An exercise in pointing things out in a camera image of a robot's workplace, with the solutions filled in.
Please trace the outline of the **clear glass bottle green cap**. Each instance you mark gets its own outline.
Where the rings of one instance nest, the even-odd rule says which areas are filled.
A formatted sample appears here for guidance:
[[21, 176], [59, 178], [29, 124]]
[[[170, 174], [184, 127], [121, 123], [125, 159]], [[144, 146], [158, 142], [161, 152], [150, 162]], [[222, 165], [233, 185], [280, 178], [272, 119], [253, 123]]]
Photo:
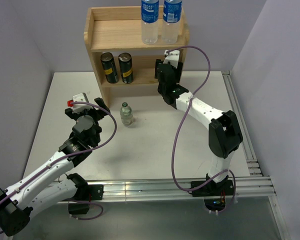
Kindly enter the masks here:
[[125, 126], [130, 126], [134, 121], [132, 108], [128, 105], [127, 102], [123, 102], [121, 105], [120, 118], [121, 122]]

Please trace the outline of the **black can yellow label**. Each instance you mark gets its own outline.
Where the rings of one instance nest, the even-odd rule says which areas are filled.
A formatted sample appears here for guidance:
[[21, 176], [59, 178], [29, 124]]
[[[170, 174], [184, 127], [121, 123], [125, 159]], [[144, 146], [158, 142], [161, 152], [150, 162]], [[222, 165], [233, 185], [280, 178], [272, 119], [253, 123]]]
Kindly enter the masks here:
[[134, 81], [132, 56], [128, 52], [123, 52], [118, 56], [121, 79], [125, 84]]

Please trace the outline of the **blue label water bottle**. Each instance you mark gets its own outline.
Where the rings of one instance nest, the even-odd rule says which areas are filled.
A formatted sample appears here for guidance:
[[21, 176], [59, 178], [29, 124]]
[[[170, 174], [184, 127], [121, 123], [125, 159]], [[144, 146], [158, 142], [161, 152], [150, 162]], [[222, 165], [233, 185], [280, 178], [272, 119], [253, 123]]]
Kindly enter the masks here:
[[165, 0], [163, 4], [162, 40], [172, 45], [177, 42], [182, 16], [182, 0]]

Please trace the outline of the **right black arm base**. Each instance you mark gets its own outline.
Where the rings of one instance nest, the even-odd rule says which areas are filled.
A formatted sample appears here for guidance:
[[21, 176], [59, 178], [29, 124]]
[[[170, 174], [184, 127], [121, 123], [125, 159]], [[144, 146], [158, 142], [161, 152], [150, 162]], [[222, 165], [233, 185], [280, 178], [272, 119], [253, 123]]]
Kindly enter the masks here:
[[207, 211], [218, 215], [235, 201], [236, 190], [236, 182], [226, 179], [219, 183], [211, 181], [197, 190], [190, 191], [189, 194], [195, 198], [203, 197]]

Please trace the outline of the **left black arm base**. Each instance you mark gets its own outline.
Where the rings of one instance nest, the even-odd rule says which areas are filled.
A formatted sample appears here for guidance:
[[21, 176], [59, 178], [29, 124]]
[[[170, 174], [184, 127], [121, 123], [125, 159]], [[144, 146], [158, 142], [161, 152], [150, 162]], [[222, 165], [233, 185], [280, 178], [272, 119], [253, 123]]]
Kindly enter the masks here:
[[[72, 199], [83, 202], [100, 201], [103, 198], [104, 186], [102, 184], [88, 184], [80, 187]], [[70, 215], [86, 215], [92, 207], [88, 203], [73, 202], [68, 204], [68, 213]]]

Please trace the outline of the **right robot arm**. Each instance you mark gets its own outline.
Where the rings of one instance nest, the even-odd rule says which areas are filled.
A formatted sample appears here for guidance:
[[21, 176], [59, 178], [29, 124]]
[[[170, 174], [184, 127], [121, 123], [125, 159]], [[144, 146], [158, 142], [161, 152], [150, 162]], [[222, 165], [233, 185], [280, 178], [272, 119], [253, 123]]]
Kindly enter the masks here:
[[243, 141], [236, 114], [222, 111], [196, 98], [188, 89], [179, 85], [182, 63], [173, 66], [169, 61], [155, 61], [154, 78], [158, 80], [158, 93], [164, 102], [176, 110], [190, 115], [208, 130], [208, 146], [212, 152], [212, 164], [207, 174], [207, 191], [219, 194], [228, 178], [234, 152]]

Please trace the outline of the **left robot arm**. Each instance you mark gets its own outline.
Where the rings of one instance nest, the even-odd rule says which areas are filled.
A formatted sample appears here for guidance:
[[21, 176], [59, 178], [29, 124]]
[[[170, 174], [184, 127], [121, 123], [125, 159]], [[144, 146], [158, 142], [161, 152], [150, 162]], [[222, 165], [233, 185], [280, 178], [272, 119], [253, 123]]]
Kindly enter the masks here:
[[[89, 103], [83, 93], [73, 96], [64, 111], [75, 121], [69, 138], [27, 177], [7, 188], [0, 188], [0, 235], [16, 235], [37, 214], [60, 201], [90, 207], [92, 191], [87, 181], [77, 173], [67, 172], [102, 147], [99, 121], [110, 116], [111, 111], [102, 98], [95, 98], [94, 102]], [[50, 185], [62, 175], [66, 175], [64, 180]]]

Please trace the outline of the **wooden two-tier shelf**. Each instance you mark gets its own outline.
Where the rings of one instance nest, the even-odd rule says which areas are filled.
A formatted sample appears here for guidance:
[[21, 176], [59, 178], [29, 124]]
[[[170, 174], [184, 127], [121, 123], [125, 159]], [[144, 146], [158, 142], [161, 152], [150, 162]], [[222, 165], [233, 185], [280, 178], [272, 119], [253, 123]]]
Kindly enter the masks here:
[[190, 33], [185, 12], [181, 13], [177, 42], [166, 44], [161, 38], [155, 44], [142, 42], [141, 8], [139, 6], [91, 7], [87, 10], [84, 43], [94, 75], [105, 103], [111, 104], [111, 89], [125, 83], [108, 83], [101, 64], [101, 55], [127, 52], [132, 56], [133, 86], [156, 85], [155, 61], [165, 50], [185, 46]]

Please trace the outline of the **aluminium front rail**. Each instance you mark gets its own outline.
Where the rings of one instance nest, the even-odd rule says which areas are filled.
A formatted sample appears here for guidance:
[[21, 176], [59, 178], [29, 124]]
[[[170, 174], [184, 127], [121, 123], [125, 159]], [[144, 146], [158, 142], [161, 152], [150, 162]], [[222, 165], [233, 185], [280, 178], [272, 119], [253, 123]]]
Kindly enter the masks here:
[[[272, 197], [275, 188], [268, 177], [237, 177], [236, 193], [238, 198]], [[102, 185], [101, 201], [145, 202], [145, 201], [178, 201], [194, 200], [191, 194], [180, 190], [171, 179], [88, 181], [90, 186]]]

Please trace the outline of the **aluminium side rail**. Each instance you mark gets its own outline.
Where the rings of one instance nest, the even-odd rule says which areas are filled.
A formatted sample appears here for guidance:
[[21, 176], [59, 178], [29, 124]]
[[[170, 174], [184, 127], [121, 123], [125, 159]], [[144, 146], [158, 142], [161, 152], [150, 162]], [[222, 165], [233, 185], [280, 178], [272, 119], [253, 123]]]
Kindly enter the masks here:
[[231, 71], [226, 70], [221, 72], [224, 84], [230, 99], [231, 107], [233, 108], [233, 111], [237, 114], [239, 125], [242, 130], [243, 134], [243, 150], [246, 157], [248, 169], [250, 172], [250, 176], [253, 178], [253, 180], [256, 180], [257, 178], [261, 178], [262, 180], [268, 180], [270, 182], [270, 188], [272, 189], [273, 193], [268, 196], [268, 204], [269, 204], [269, 212], [271, 216], [274, 218], [275, 226], [277, 228], [277, 232], [279, 234], [280, 240], [290, 240], [291, 236], [288, 231], [288, 227], [286, 225], [285, 219], [283, 217], [281, 208], [279, 206], [277, 194], [274, 188], [274, 185], [272, 183], [270, 176], [265, 176], [260, 168], [259, 161], [256, 157], [253, 144], [251, 142], [248, 128], [246, 126], [244, 116], [242, 114], [240, 104], [232, 83], [231, 79]]

